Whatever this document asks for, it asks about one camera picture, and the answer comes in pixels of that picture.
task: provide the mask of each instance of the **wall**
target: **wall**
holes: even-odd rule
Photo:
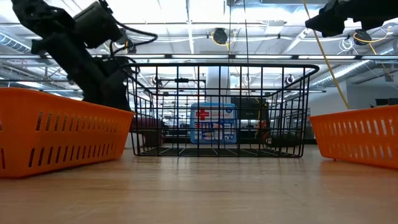
[[[347,97],[346,82],[340,82],[340,88]],[[326,93],[312,93],[308,101],[311,116],[346,111],[347,107],[341,99],[336,87],[328,87]]]
[[[375,99],[398,98],[398,90],[390,86],[348,85],[348,103],[352,109],[366,109],[376,105]]]

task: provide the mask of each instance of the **black cable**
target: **black cable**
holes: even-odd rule
[[[157,34],[153,34],[153,33],[150,33],[150,32],[145,32],[145,31],[141,31],[141,30],[137,30],[137,29],[128,27],[128,26],[124,25],[123,23],[117,21],[115,18],[113,18],[113,19],[114,19],[114,22],[115,22],[117,25],[119,25],[119,26],[125,28],[126,30],[129,30],[129,31],[131,31],[131,32],[135,32],[135,33],[137,33],[137,34],[142,34],[142,35],[147,35],[147,36],[153,37],[151,40],[147,40],[147,41],[135,43],[135,44],[134,44],[135,46],[152,43],[153,41],[157,40],[157,38],[158,38],[158,35],[157,35]]]
[[[132,75],[130,75],[129,74],[129,72],[128,71],[126,71],[124,68],[126,67],[126,66],[124,66],[124,65],[121,65],[119,62],[118,62],[118,60],[117,60],[117,58],[116,58],[116,56],[115,56],[115,52],[117,52],[118,50],[120,50],[120,49],[123,49],[124,47],[122,47],[122,48],[120,48],[120,49],[117,49],[116,51],[113,51],[113,41],[111,41],[111,43],[109,44],[109,51],[110,51],[110,58],[115,62],[115,64],[120,68],[120,69],[122,69],[122,71],[124,72],[124,74],[125,74],[125,76],[126,76],[126,78],[127,78],[127,81],[128,81],[128,78],[130,78],[133,82],[137,82],[137,80],[132,76]],[[129,57],[124,57],[123,56],[123,58],[127,58],[128,60],[130,60],[130,61],[132,61],[133,63],[129,63],[129,65],[130,65],[130,68],[131,67],[133,67],[137,62],[135,61],[135,60],[133,60],[132,58],[129,58]],[[141,71],[141,69],[138,67],[137,68],[138,69],[138,71],[133,71],[134,73],[136,73],[136,74],[138,74],[140,71]]]

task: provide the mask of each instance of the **wooden table surface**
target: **wooden table surface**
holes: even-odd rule
[[[132,157],[0,179],[0,223],[397,223],[398,171],[323,159]]]

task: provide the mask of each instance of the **ceiling light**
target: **ceiling light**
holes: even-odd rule
[[[355,55],[327,55],[327,59],[355,59]],[[323,55],[300,55],[298,59],[324,59]]]
[[[140,54],[136,54],[136,55],[126,55],[127,57],[129,57],[129,58],[143,58],[143,59],[146,59],[146,58],[164,58],[164,55],[152,55],[152,54],[149,54],[149,55],[140,55]]]
[[[362,56],[362,59],[365,60],[382,60],[382,59],[398,59],[398,56],[393,55],[372,55],[372,56]]]
[[[228,55],[172,55],[172,58],[189,58],[189,59],[228,58]]]
[[[291,59],[291,55],[235,55],[236,59]]]
[[[0,59],[40,59],[38,55],[0,55]]]

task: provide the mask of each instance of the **black wire basket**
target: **black wire basket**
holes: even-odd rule
[[[303,156],[309,83],[311,75],[319,71],[318,66],[135,66],[136,71],[147,71],[146,77],[137,73],[128,81],[131,106],[137,113],[130,136],[135,155]],[[269,77],[270,72],[274,72],[273,77]]]

